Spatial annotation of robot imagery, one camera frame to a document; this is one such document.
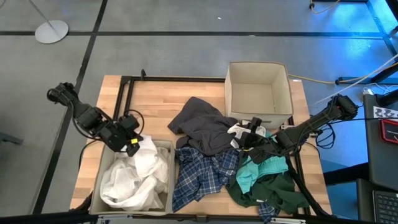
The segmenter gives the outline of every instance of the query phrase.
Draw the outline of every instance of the plaid shirt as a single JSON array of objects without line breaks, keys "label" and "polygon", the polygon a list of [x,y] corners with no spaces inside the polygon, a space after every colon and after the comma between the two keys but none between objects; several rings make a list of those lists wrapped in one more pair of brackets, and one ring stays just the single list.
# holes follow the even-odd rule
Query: plaid shirt
[{"label": "plaid shirt", "polygon": [[205,156],[197,149],[183,147],[176,150],[180,160],[180,173],[173,194],[176,212],[193,200],[220,192],[223,185],[238,168],[239,152],[227,150],[214,156]]},{"label": "plaid shirt", "polygon": [[268,205],[267,202],[262,202],[259,205],[259,216],[264,224],[269,223],[271,218],[277,216],[279,212],[279,209]]}]

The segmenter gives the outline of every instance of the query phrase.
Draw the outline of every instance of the white cloth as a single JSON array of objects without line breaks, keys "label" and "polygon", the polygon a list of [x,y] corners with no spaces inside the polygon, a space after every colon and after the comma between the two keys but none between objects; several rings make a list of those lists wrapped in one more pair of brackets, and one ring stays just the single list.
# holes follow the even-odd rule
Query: white cloth
[{"label": "white cloth", "polygon": [[[245,120],[242,121],[242,125],[247,125],[248,123],[249,123],[249,121],[245,121]],[[243,132],[247,132],[247,133],[250,133],[250,132],[251,132],[250,129],[242,128],[242,127],[239,127],[238,125],[241,125],[241,124],[240,124],[240,123],[236,123],[234,126],[232,126],[232,127],[230,127],[230,128],[228,129],[227,133],[229,133],[229,134],[236,133],[236,134],[235,134],[235,137],[236,137],[237,139],[241,139],[242,133],[243,133]],[[263,126],[258,126],[257,129],[256,129],[256,134],[258,134],[258,135],[260,135],[260,136],[265,136],[265,135],[266,135],[266,132],[267,132],[267,130],[266,130],[266,128],[263,127]],[[233,139],[233,140],[231,141],[231,145],[232,145],[235,149],[239,148],[239,144],[235,141],[235,139]]]},{"label": "white cloth", "polygon": [[170,154],[164,147],[156,148],[150,136],[142,137],[133,157],[115,153],[116,160],[103,174],[100,195],[110,207],[127,211],[164,208],[158,194],[168,190]]}]

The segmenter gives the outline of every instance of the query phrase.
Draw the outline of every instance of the wooden table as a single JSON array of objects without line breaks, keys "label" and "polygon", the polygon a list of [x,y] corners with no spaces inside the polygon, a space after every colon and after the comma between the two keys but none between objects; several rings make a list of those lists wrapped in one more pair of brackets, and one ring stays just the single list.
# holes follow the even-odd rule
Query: wooden table
[{"label": "wooden table", "polygon": [[[99,93],[97,107],[101,108],[110,117],[114,113],[120,80],[121,76],[106,75]],[[310,117],[303,85],[300,80],[291,80],[290,87],[292,89],[294,104],[293,119],[295,124],[300,124]],[[121,104],[123,108],[126,95],[127,90]],[[224,83],[134,82],[131,109],[138,110],[144,115],[144,134],[151,135],[153,139],[164,139],[175,142],[180,136],[174,135],[167,128],[167,125],[180,112],[185,102],[191,96],[196,96],[209,102],[224,114]],[[308,141],[315,144],[313,139],[309,139]],[[70,208],[79,206],[93,190],[103,148],[104,145],[102,142],[96,142],[86,149]],[[318,151],[312,146],[304,144],[300,156],[307,188],[322,208],[326,212],[331,213]],[[226,189],[222,188],[221,193],[206,195],[199,202],[194,201],[177,213],[258,216],[258,209],[257,207],[244,208],[236,204]]]}]

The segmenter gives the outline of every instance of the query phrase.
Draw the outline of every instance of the dark green garment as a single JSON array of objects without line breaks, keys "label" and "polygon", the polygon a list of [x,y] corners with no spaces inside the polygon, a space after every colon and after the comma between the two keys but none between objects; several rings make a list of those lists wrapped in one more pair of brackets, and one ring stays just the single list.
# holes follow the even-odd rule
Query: dark green garment
[{"label": "dark green garment", "polygon": [[309,206],[305,197],[300,192],[294,191],[294,182],[287,172],[284,174],[265,175],[257,179],[250,192],[246,194],[242,194],[234,175],[231,177],[226,189],[232,199],[238,205],[244,207],[259,205],[260,202],[257,202],[257,200],[262,200],[274,208],[291,214],[296,212],[297,208]]}]

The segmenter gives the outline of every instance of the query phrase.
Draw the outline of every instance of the fabric storage bin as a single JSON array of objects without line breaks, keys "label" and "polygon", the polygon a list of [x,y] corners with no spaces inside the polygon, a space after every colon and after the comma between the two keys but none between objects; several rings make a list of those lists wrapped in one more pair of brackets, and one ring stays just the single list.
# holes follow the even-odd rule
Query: fabric storage bin
[{"label": "fabric storage bin", "polygon": [[160,193],[159,198],[163,203],[164,208],[162,209],[150,209],[149,211],[125,211],[121,208],[111,208],[107,203],[105,203],[100,196],[100,185],[101,180],[103,178],[103,174],[107,171],[114,162],[114,152],[105,146],[101,162],[99,165],[97,177],[95,180],[95,186],[93,191],[93,196],[91,200],[91,207],[89,214],[92,215],[166,215],[168,213],[172,213],[172,198],[174,192],[175,185],[175,149],[171,141],[163,141],[163,140],[153,140],[154,144],[157,147],[165,147],[169,150],[170,153],[170,162],[169,162],[169,192]]},{"label": "fabric storage bin", "polygon": [[279,128],[293,115],[285,65],[274,62],[231,62],[224,83],[226,116],[262,119],[265,128]]}]

